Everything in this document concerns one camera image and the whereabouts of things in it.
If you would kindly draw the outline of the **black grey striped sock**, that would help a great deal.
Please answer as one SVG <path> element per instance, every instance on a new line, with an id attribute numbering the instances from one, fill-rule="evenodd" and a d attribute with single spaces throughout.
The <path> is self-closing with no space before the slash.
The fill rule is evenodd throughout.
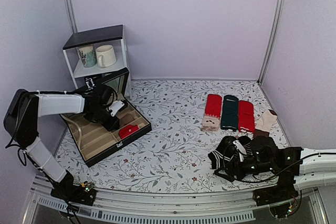
<path id="1" fill-rule="evenodd" d="M 248 136 L 241 136 L 237 139 L 244 151 L 240 151 L 244 156 L 252 156 L 253 153 L 250 148 L 251 139 Z"/>

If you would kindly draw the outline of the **brown ribbed sock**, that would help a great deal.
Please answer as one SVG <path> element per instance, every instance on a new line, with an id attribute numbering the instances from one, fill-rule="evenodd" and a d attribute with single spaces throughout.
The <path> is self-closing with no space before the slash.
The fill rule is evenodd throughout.
<path id="1" fill-rule="evenodd" d="M 120 126 L 124 127 L 132 121 L 134 121 L 134 116 L 132 116 L 131 114 L 126 114 L 120 119 Z"/>

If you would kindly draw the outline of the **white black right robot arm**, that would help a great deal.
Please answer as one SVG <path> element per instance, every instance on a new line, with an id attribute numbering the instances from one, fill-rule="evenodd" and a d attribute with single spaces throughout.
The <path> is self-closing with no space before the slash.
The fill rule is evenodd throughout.
<path id="1" fill-rule="evenodd" d="M 261 184 L 276 180 L 271 196 L 284 200 L 295 190 L 335 183 L 335 150 L 279 148 L 273 138 L 222 139 L 214 150 L 214 174 L 231 183 Z"/>

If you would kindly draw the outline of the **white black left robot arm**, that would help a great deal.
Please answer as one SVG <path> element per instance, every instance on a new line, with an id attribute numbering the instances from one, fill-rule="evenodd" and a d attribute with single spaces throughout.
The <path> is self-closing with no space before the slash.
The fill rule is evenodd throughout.
<path id="1" fill-rule="evenodd" d="M 98 123 L 106 130 L 117 127 L 116 114 L 125 103 L 107 85 L 84 92 L 16 91 L 4 117 L 4 128 L 11 136 L 7 148 L 17 147 L 23 165 L 30 161 L 42 171 L 67 200 L 78 195 L 73 176 L 55 159 L 43 144 L 38 133 L 38 119 L 47 115 L 83 114 L 85 119 Z"/>

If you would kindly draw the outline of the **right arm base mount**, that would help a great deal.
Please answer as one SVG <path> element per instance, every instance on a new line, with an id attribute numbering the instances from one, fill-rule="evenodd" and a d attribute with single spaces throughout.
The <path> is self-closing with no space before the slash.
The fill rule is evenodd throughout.
<path id="1" fill-rule="evenodd" d="M 275 204 L 298 196 L 293 186 L 272 186 L 253 191 L 253 200 L 257 206 Z"/>

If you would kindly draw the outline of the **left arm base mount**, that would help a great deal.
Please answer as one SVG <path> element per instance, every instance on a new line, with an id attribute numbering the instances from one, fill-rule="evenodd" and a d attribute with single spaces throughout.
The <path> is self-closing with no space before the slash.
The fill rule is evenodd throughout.
<path id="1" fill-rule="evenodd" d="M 65 202 L 93 206 L 97 194 L 94 186 L 94 183 L 88 181 L 75 185 L 72 180 L 63 180 L 53 185 L 50 195 Z"/>

